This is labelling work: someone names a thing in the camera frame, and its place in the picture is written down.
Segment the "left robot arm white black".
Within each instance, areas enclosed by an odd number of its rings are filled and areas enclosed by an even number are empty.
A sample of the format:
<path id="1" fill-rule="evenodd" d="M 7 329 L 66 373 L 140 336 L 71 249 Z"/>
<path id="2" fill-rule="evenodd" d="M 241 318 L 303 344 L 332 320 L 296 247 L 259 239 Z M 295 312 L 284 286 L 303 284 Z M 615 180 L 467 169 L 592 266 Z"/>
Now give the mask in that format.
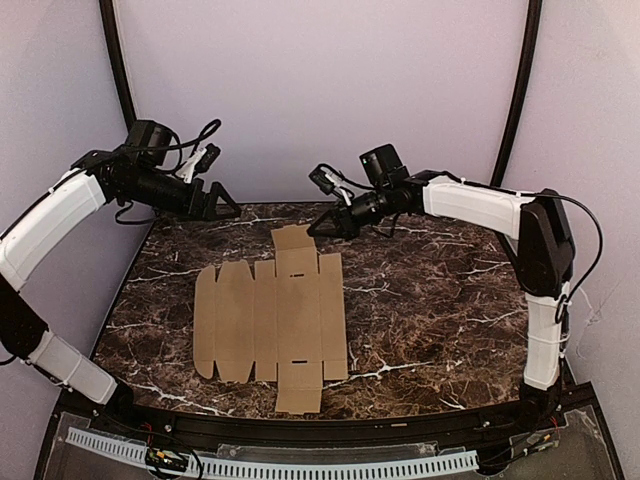
<path id="1" fill-rule="evenodd" d="M 1 234 L 1 345 L 19 360 L 78 393 L 98 410 L 124 414 L 133 391 L 55 334 L 20 292 L 33 271 L 80 223 L 116 202 L 123 211 L 147 205 L 197 221 L 240 216 L 240 206 L 218 182 L 201 178 L 220 155 L 210 143 L 221 121 L 184 143 L 169 127 L 135 121 L 112 151 L 92 150 Z"/>

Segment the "brown cardboard box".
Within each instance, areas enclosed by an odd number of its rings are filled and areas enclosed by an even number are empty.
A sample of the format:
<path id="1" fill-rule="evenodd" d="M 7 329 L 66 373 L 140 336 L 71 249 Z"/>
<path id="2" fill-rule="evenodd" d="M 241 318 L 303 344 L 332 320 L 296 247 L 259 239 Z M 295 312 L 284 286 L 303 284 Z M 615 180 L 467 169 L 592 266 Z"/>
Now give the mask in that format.
<path id="1" fill-rule="evenodd" d="M 210 265 L 195 283 L 196 372 L 274 382 L 276 411 L 294 415 L 319 412 L 324 383 L 348 376 L 342 258 L 308 230 L 274 229 L 274 259 Z"/>

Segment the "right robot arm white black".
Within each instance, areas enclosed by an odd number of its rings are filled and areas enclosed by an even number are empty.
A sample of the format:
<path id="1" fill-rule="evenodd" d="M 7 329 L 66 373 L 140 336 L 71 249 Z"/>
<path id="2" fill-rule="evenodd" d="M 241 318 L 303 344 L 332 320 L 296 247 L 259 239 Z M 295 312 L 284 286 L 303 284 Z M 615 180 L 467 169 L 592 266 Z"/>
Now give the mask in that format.
<path id="1" fill-rule="evenodd" d="M 501 244 L 525 293 L 527 358 L 514 426 L 537 428 L 560 403 L 561 357 L 568 335 L 567 306 L 575 244 L 558 194 L 521 193 L 469 182 L 448 171 L 412 174 L 395 147 L 382 145 L 359 158 L 368 178 L 358 183 L 326 163 L 310 180 L 336 202 L 308 228 L 312 237 L 352 240 L 384 218 L 425 215 L 467 222 L 501 235 Z"/>

